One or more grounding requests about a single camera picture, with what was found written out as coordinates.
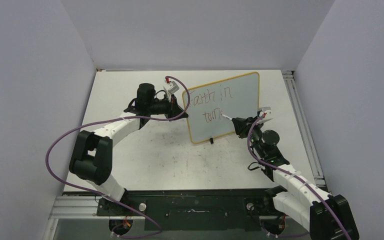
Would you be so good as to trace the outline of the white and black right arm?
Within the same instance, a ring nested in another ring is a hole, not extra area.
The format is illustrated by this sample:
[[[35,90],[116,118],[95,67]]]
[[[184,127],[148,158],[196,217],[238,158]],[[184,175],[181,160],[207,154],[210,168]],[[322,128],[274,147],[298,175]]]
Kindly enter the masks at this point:
[[[264,193],[263,209],[286,214],[313,240],[358,240],[360,234],[347,199],[332,195],[303,177],[278,148],[279,134],[262,131],[265,114],[231,118],[235,134],[246,139],[249,153],[278,186]]]

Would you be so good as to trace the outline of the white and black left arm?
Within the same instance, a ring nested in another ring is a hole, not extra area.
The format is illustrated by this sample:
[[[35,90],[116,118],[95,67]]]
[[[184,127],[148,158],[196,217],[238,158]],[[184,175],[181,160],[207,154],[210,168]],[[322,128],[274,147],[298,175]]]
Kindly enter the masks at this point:
[[[153,115],[166,119],[187,118],[188,114],[178,104],[175,92],[177,83],[166,80],[163,98],[157,98],[157,91],[151,83],[141,83],[136,97],[119,116],[119,120],[94,131],[78,133],[69,163],[69,172],[91,184],[103,197],[110,201],[109,208],[116,215],[129,210],[127,190],[112,176],[113,147],[129,134],[140,130]]]

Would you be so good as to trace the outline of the yellow framed whiteboard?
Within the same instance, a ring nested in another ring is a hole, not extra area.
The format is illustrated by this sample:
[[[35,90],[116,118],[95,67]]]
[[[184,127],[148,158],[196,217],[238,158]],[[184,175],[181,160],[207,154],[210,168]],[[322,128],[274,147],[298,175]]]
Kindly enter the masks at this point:
[[[260,74],[256,71],[195,86],[182,93],[189,107],[187,126],[190,141],[200,144],[235,131],[230,118],[257,115],[260,100]]]

